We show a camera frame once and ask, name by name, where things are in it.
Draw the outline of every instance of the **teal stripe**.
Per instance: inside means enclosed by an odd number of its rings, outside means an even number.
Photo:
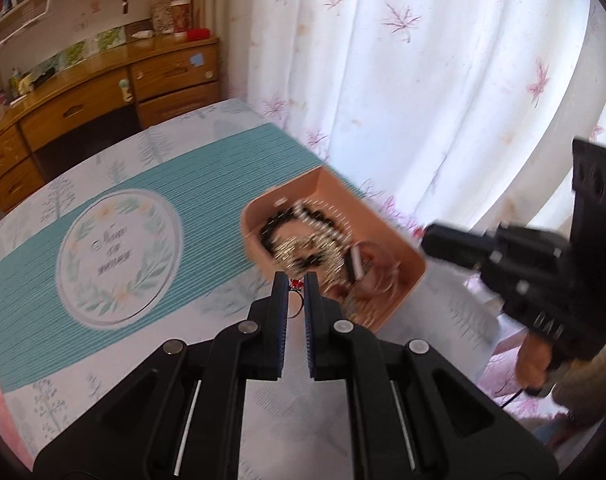
[[[140,330],[251,267],[239,218],[266,188],[320,161],[273,124],[218,140],[94,197],[28,239],[0,261],[0,386],[3,392],[54,373]],[[149,189],[170,202],[183,225],[183,256],[163,299],[120,330],[80,325],[59,300],[59,246],[78,215],[102,195]]]

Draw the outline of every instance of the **white curtain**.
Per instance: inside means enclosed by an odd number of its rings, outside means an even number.
[[[418,234],[568,224],[575,136],[606,139],[597,0],[207,0],[241,97]]]

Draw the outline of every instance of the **red cylindrical object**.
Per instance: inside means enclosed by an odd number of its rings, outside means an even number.
[[[209,40],[209,28],[191,28],[187,31],[187,41]]]

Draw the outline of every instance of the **orange tray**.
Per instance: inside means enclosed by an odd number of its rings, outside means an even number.
[[[341,212],[350,222],[353,242],[374,240],[400,262],[399,283],[394,296],[385,300],[374,298],[368,306],[368,312],[372,314],[365,326],[373,331],[378,330],[419,282],[425,273],[425,260],[381,216],[358,199],[324,166],[303,173],[279,187],[268,189],[243,208],[240,227],[247,257],[259,266],[268,280],[273,278],[277,270],[282,270],[261,245],[259,232],[267,219],[278,210],[287,209],[296,200],[306,198],[331,204]]]

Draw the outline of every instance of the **wooden drawer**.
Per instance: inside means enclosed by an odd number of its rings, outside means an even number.
[[[149,128],[173,117],[214,104],[219,98],[219,82],[193,86],[137,105],[141,128]]]
[[[27,150],[19,136],[19,130],[12,126],[0,135],[0,177],[27,158]]]
[[[127,105],[119,81],[124,68],[114,70],[55,97],[19,122],[31,150],[42,148],[81,124]]]
[[[24,160],[0,178],[0,208],[9,211],[44,185],[32,159]]]
[[[217,46],[151,57],[132,65],[137,101],[219,79]]]

